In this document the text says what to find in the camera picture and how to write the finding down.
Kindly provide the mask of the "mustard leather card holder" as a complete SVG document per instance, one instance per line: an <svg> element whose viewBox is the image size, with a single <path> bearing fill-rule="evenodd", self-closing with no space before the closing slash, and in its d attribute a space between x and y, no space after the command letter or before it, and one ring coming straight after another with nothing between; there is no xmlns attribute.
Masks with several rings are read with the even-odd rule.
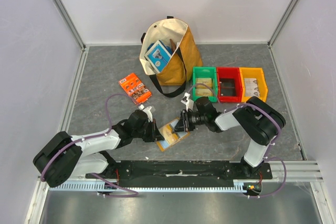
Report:
<svg viewBox="0 0 336 224"><path fill-rule="evenodd" d="M175 118L174 120L172 120L171 122L169 122L167 124L169 124L173 128L178 120L179 120L179 118ZM168 142L165 141L165 140L157 141L157 145L162 152L166 151L168 148L172 147L173 145L175 145L176 143L180 142L181 140L187 138L190 135L190 133L187 133L187 132L178 132L176 134L178 135L179 139L174 144L169 145Z"/></svg>

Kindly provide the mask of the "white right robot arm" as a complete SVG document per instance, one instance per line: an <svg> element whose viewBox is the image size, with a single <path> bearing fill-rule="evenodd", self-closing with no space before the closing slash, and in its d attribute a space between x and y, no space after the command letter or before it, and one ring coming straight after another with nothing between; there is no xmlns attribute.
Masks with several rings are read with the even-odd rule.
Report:
<svg viewBox="0 0 336 224"><path fill-rule="evenodd" d="M240 172L245 178L254 178L259 173L269 146L286 125L285 118L256 96L227 112L218 112L207 97L198 98L195 104L196 111L181 111L172 132L190 132L198 125L206 125L210 131L221 133L241 126L250 137L250 143L240 161Z"/></svg>

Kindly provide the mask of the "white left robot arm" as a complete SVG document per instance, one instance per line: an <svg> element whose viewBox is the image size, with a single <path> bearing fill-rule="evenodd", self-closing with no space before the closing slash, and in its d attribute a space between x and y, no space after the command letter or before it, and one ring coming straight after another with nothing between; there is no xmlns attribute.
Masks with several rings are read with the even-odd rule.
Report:
<svg viewBox="0 0 336 224"><path fill-rule="evenodd" d="M33 164L41 181L51 188L71 177L90 173L110 178L115 174L116 162L107 151L125 147L135 138L146 143L164 140L149 107L135 110L127 119L101 132L87 135L58 132L34 157Z"/></svg>

